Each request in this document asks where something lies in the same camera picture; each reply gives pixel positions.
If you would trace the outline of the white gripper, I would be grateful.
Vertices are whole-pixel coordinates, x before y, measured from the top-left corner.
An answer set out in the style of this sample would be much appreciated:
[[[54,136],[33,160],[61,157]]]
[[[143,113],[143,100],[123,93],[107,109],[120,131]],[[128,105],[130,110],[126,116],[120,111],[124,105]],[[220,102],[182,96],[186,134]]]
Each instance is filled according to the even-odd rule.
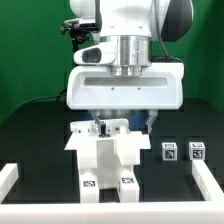
[[[73,110],[149,110],[145,125],[150,134],[157,110],[182,105],[183,76],[182,63],[152,63],[141,76],[112,76],[109,66],[77,66],[69,76],[67,105]],[[99,137],[106,137],[106,124],[96,111],[92,117]]]

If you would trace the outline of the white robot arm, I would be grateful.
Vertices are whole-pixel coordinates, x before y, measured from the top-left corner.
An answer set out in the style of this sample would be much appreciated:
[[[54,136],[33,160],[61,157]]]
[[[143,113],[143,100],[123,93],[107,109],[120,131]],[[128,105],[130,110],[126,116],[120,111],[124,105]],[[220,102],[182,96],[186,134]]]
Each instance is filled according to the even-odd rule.
[[[193,22],[192,0],[70,0],[69,28],[90,32],[95,45],[74,53],[67,104],[90,110],[98,133],[112,128],[101,111],[147,110],[148,124],[183,102],[184,63],[169,54],[153,58],[153,41],[175,42]]]

